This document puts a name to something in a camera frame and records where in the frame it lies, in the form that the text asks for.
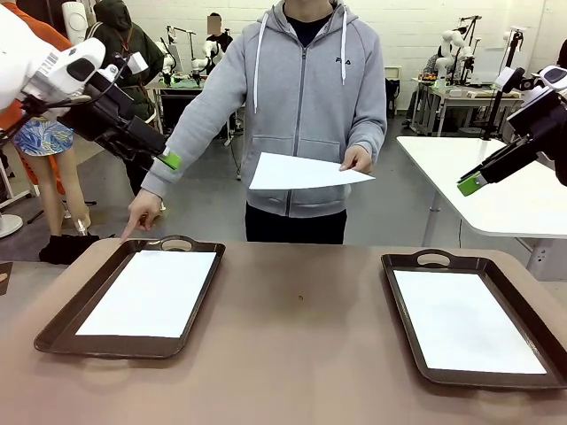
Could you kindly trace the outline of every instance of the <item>gray hoodie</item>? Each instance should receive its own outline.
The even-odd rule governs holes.
[[[382,49],[376,32],[342,2],[307,48],[284,15],[284,2],[245,28],[215,67],[203,93],[185,109],[167,141],[180,155],[173,172],[155,161],[142,187],[163,197],[246,102],[243,182],[262,152],[341,163],[360,145],[376,162],[386,132]],[[296,218],[339,213],[350,187],[248,191],[248,203]]]

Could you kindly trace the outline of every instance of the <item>paper sheet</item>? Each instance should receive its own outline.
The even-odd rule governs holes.
[[[394,273],[429,368],[546,373],[478,275]]]
[[[138,252],[77,335],[180,337],[214,257],[214,252]]]
[[[374,180],[340,164],[262,152],[251,190],[314,189]]]

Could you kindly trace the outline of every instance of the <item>orange shirt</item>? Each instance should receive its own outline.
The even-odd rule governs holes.
[[[20,9],[18,9],[18,6],[16,6],[16,4],[2,3],[2,6],[8,9],[10,12],[14,13],[24,22],[26,22],[35,35],[44,40],[46,43],[51,44],[57,50],[62,51],[73,47],[71,42],[69,42],[63,35],[58,33],[55,29],[53,29],[46,23],[34,19],[27,13],[21,11]],[[10,105],[10,107],[2,115],[0,115],[0,128],[8,128],[9,126],[15,124],[20,117],[21,111],[19,108],[19,102],[14,101]]]

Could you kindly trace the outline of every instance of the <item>fila logo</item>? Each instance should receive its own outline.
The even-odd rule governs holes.
[[[335,60],[335,63],[337,63],[337,62],[339,62],[339,64],[342,64],[342,63],[343,63],[343,61],[341,60],[341,58],[337,58],[337,60]],[[351,60],[350,60],[350,59],[347,59],[346,62],[345,62],[345,65],[352,65],[352,64],[351,64]]]

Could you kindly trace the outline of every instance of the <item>hoodie pocket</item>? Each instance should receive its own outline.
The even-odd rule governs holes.
[[[242,180],[246,187],[250,187],[250,183],[252,183],[262,152],[292,155],[293,137],[256,135],[252,138],[252,144],[242,165]],[[260,197],[275,199],[281,202],[287,200],[287,190],[255,190],[254,193]]]
[[[321,161],[341,162],[341,143],[300,139],[298,157]],[[343,201],[348,195],[347,186],[294,190],[291,203],[295,205],[326,205]]]

